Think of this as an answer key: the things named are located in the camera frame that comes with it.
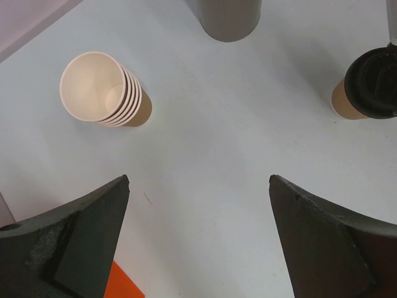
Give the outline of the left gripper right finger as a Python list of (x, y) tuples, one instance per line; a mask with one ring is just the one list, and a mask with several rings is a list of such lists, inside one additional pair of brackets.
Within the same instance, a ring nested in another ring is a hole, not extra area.
[(295, 297), (396, 297), (396, 225), (279, 175), (269, 196)]

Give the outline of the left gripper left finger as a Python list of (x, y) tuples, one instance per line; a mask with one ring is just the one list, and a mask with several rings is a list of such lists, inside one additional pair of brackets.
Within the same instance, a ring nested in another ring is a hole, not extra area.
[(129, 195), (123, 175), (1, 227), (1, 297), (104, 297)]

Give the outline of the single brown paper cup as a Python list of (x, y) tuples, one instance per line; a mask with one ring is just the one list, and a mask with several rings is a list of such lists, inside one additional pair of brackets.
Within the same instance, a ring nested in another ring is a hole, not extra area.
[(368, 119), (360, 109), (355, 106), (347, 96), (345, 79), (342, 79), (332, 91), (331, 107), (334, 112), (347, 120)]

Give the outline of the orange paper bag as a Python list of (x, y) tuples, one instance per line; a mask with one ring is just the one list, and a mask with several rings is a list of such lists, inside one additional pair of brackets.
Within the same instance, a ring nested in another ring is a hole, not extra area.
[(104, 298), (145, 298), (145, 295), (122, 268), (113, 261)]

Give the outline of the black plastic cup lid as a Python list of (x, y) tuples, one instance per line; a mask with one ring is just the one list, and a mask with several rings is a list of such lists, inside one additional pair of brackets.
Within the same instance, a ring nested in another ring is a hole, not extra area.
[(344, 78), (348, 101), (372, 119), (396, 117), (396, 47), (381, 47), (358, 57)]

